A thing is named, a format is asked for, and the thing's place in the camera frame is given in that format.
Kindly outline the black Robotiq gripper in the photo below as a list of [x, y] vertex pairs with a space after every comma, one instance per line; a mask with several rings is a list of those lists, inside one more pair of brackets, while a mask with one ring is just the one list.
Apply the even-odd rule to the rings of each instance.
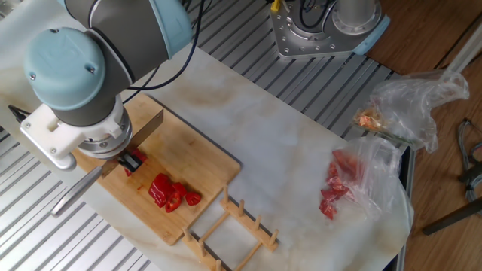
[[120, 165], [122, 165], [125, 169], [128, 169], [130, 172], [135, 172], [143, 164], [143, 162], [136, 152], [127, 154], [129, 152], [131, 152], [131, 146], [127, 145], [122, 151], [111, 155], [110, 159], [118, 158]]

